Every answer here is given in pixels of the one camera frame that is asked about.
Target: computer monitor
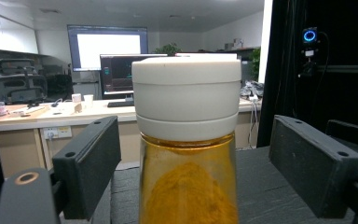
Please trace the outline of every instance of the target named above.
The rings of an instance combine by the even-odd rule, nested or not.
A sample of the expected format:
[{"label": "computer monitor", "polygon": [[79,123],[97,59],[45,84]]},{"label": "computer monitor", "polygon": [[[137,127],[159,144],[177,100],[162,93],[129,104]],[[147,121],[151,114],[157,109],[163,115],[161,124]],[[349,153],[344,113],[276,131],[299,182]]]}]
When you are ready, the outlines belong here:
[{"label": "computer monitor", "polygon": [[147,29],[67,25],[74,72],[99,71],[101,54],[146,54]]},{"label": "computer monitor", "polygon": [[103,100],[125,99],[133,96],[132,62],[167,54],[102,54],[100,82]]}]

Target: green plant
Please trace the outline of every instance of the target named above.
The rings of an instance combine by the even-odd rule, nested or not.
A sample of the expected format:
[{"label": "green plant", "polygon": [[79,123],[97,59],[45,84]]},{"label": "green plant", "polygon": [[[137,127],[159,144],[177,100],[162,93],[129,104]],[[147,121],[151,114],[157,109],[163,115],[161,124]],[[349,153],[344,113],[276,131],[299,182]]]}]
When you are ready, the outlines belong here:
[{"label": "green plant", "polygon": [[258,71],[260,68],[260,51],[261,48],[254,49],[249,57],[252,60],[251,78],[253,78],[255,81],[258,80]]},{"label": "green plant", "polygon": [[168,56],[174,56],[177,52],[182,52],[182,50],[176,45],[176,43],[171,43],[162,46],[161,48],[156,48],[155,53],[168,54]]}]

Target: blue light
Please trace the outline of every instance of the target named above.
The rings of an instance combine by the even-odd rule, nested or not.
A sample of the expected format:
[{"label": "blue light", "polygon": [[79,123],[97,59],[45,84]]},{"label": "blue light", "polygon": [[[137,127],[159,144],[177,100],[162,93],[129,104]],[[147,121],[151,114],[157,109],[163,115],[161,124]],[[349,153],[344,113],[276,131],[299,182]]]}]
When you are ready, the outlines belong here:
[{"label": "blue light", "polygon": [[315,40],[315,38],[316,38],[316,33],[313,30],[308,30],[306,33],[304,33],[304,40],[306,42],[311,42]]}]

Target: bottle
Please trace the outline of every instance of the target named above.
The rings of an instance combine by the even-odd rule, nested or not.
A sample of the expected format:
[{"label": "bottle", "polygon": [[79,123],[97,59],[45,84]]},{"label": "bottle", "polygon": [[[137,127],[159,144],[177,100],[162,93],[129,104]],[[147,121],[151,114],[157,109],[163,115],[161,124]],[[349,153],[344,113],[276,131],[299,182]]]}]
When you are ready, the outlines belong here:
[{"label": "bottle", "polygon": [[132,64],[132,82],[141,131],[139,223],[238,223],[240,61],[149,58]]}]

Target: black table surface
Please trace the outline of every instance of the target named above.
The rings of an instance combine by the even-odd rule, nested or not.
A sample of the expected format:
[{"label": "black table surface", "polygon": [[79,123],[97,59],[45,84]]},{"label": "black table surface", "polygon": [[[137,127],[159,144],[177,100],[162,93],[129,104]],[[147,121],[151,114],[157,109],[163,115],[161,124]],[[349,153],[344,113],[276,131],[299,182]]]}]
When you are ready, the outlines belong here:
[{"label": "black table surface", "polygon": [[[348,209],[342,219],[316,218],[269,161],[269,148],[238,150],[237,202],[240,223],[352,223]],[[111,188],[112,223],[138,223],[140,169],[115,171]]]}]

